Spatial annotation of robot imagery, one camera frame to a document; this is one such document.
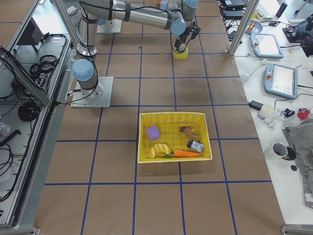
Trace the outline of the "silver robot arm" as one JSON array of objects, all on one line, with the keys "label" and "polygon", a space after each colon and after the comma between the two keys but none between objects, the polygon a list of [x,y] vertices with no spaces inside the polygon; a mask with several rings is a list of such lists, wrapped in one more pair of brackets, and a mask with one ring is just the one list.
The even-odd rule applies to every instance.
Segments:
[{"label": "silver robot arm", "polygon": [[97,53],[95,35],[100,19],[169,30],[177,36],[174,45],[177,53],[184,53],[181,45],[187,45],[201,31],[194,21],[196,0],[163,0],[159,7],[140,6],[124,0],[81,0],[79,3],[82,7],[80,41],[76,46],[79,59],[74,62],[72,72],[80,85],[81,99],[88,103],[97,102],[104,92],[93,59]]}]

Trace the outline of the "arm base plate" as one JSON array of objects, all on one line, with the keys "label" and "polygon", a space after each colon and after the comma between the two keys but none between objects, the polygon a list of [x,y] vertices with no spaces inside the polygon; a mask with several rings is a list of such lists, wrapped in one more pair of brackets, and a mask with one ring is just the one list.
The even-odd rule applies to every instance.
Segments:
[{"label": "arm base plate", "polygon": [[111,104],[112,87],[112,76],[98,77],[98,85],[95,91],[93,89],[88,91],[81,89],[79,83],[76,82],[75,88],[80,91],[74,93],[70,105],[72,108],[109,108]]},{"label": "arm base plate", "polygon": [[98,34],[115,34],[121,32],[122,21],[121,20],[105,20],[99,19],[97,26]]}]

